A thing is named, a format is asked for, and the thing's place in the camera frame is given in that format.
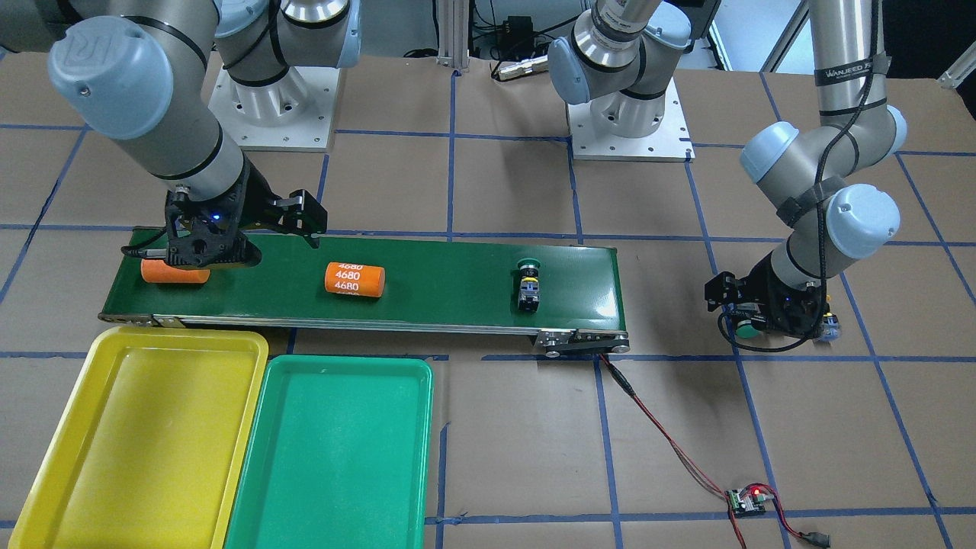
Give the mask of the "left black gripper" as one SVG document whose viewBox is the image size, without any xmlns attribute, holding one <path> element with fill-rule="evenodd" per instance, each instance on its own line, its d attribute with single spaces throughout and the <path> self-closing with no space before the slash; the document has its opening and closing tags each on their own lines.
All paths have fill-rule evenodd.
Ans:
<svg viewBox="0 0 976 549">
<path fill-rule="evenodd" d="M 709 310 L 727 308 L 732 313 L 762 313 L 768 319 L 770 335 L 784 335 L 801 339 L 811 334 L 812 340 L 832 339 L 832 310 L 824 289 L 809 284 L 796 289 L 785 285 L 773 271 L 770 257 L 765 257 L 745 278 L 735 278 L 732 272 L 715 275 L 704 289 Z"/>
</svg>

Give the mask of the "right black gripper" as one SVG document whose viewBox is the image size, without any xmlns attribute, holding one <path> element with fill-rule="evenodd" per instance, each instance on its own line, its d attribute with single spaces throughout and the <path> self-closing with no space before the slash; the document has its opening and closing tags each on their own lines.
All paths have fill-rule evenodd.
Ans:
<svg viewBox="0 0 976 549">
<path fill-rule="evenodd" d="M 307 190 L 279 197 L 255 166 L 244 164 L 226 191 L 206 201 L 169 192 L 166 219 L 165 264 L 178 270 L 229 270 L 261 263 L 262 253 L 246 230 L 268 228 L 320 247 L 328 212 Z"/>
</svg>

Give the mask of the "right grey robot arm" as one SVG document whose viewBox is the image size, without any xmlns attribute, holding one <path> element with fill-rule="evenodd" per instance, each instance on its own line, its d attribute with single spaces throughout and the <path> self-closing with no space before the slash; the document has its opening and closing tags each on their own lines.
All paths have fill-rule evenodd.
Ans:
<svg viewBox="0 0 976 549">
<path fill-rule="evenodd" d="M 328 214 L 305 190 L 280 197 L 200 96 L 222 56 L 247 119 L 309 103 L 299 68 L 351 67 L 357 1 L 4 1 L 2 49 L 47 55 L 53 87 L 167 185 L 163 228 L 125 256 L 178 270 L 257 265 L 254 229 L 318 248 Z"/>
</svg>

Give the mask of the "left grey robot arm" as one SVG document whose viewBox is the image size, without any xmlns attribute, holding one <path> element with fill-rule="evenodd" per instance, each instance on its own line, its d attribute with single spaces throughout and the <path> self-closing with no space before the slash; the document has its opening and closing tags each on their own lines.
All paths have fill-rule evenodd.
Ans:
<svg viewBox="0 0 976 549">
<path fill-rule="evenodd" d="M 882 3 L 811 1 L 808 9 L 820 125 L 802 132 L 776 122 L 740 156 L 791 235 L 746 277 L 723 271 L 705 285 L 719 333 L 738 348 L 761 333 L 796 345 L 832 335 L 827 281 L 900 228 L 889 194 L 846 180 L 907 138 L 906 119 L 888 103 Z M 658 127 L 666 87 L 691 42 L 691 21 L 669 3 L 597 1 L 548 46 L 548 72 L 566 104 L 589 105 L 614 134 L 644 138 Z"/>
</svg>

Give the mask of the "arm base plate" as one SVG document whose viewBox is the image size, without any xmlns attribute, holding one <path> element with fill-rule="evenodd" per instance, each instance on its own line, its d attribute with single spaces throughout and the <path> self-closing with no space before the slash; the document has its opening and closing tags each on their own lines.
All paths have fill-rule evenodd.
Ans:
<svg viewBox="0 0 976 549">
<path fill-rule="evenodd" d="M 658 98 L 638 100 L 618 91 L 589 103 L 568 104 L 566 118 L 575 159 L 683 162 L 695 158 L 673 79 Z"/>
<path fill-rule="evenodd" d="M 341 77 L 335 67 L 291 67 L 282 80 L 252 88 L 222 70 L 209 109 L 245 152 L 324 153 Z"/>
</svg>

